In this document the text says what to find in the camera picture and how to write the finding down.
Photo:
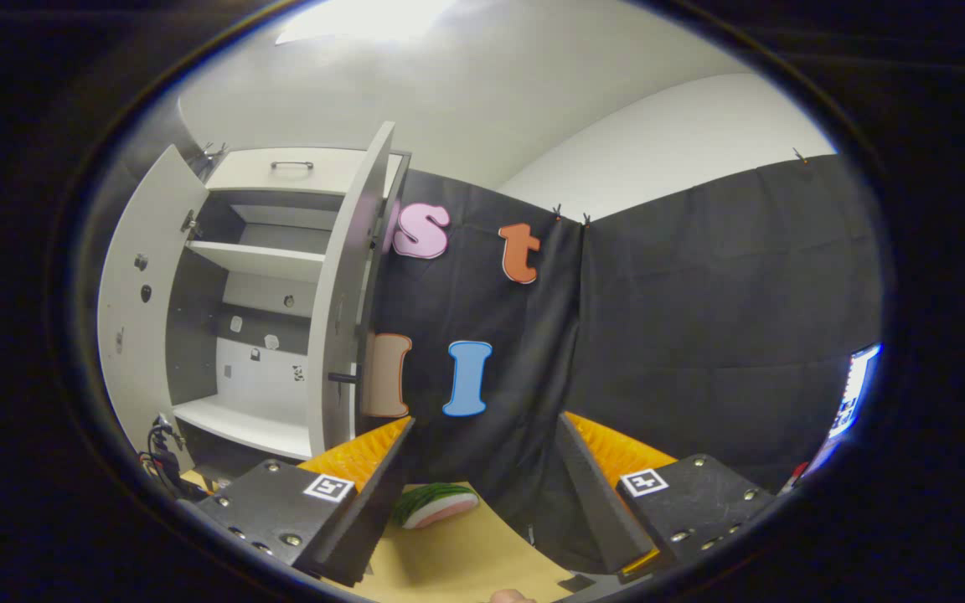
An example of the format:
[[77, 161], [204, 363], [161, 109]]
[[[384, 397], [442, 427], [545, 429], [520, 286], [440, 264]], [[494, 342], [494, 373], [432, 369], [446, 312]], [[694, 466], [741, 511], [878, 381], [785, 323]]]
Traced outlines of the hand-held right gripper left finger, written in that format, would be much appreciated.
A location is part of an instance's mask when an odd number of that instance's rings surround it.
[[405, 488], [414, 426], [401, 417], [300, 466], [261, 461], [196, 504], [196, 519], [282, 573], [353, 586]]

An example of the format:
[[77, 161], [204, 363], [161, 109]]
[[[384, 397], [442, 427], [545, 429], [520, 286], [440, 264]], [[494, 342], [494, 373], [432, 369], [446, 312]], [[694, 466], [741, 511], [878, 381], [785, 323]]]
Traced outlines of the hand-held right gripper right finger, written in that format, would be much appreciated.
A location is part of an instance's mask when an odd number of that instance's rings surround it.
[[602, 566], [621, 581], [692, 564], [775, 501], [712, 456], [677, 459], [574, 413], [560, 416], [556, 446]]

